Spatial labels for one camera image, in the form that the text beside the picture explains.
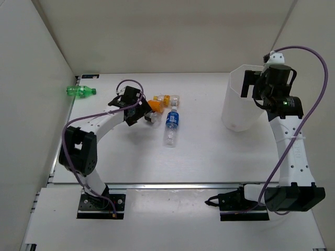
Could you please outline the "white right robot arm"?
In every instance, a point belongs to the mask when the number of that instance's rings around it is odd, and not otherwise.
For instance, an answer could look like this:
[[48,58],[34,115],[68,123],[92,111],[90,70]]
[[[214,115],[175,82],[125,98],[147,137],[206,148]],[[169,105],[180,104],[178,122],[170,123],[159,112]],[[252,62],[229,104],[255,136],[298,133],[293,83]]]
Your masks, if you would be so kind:
[[229,87],[238,89],[238,100],[249,95],[267,113],[279,160],[263,185],[245,184],[232,192],[206,200],[219,207],[227,220],[246,216],[253,210],[268,210],[278,215],[306,212],[321,202],[326,192],[315,183],[304,146],[302,127],[308,118],[301,100],[290,94],[297,72],[287,65],[265,68],[243,65],[229,74]]

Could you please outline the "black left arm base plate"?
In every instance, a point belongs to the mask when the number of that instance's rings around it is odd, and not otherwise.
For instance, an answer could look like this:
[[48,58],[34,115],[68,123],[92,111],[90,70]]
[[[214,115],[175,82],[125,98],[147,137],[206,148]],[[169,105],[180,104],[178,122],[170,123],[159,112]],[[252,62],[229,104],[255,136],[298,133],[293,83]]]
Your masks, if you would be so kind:
[[125,193],[114,193],[109,191],[109,198],[113,202],[116,211],[107,200],[93,197],[84,191],[81,192],[77,209],[78,219],[99,219],[99,220],[123,220],[126,204]]

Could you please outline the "black label water bottle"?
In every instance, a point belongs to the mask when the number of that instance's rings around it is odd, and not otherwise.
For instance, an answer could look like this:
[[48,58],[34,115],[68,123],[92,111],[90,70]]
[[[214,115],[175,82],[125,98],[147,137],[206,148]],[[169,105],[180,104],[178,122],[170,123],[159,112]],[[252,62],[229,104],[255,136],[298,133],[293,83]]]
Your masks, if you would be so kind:
[[162,114],[151,110],[144,116],[144,120],[147,125],[153,128],[158,128],[162,121]]

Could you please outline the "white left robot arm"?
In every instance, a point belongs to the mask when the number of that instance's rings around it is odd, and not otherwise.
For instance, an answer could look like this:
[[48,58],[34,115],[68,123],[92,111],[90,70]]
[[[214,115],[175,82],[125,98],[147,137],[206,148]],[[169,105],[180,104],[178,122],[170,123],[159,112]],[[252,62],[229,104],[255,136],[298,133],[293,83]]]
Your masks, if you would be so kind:
[[115,126],[124,122],[132,126],[149,111],[143,87],[126,86],[116,89],[116,97],[101,113],[73,119],[64,126],[58,161],[75,176],[88,201],[99,210],[115,209],[109,188],[96,170],[99,141]]

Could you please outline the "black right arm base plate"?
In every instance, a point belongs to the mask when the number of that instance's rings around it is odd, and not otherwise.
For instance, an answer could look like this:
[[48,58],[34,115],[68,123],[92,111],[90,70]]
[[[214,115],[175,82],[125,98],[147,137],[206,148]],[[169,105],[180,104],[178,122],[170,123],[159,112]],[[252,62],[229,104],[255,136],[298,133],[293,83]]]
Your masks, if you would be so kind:
[[218,194],[221,222],[269,221],[265,206],[244,198],[238,191]]

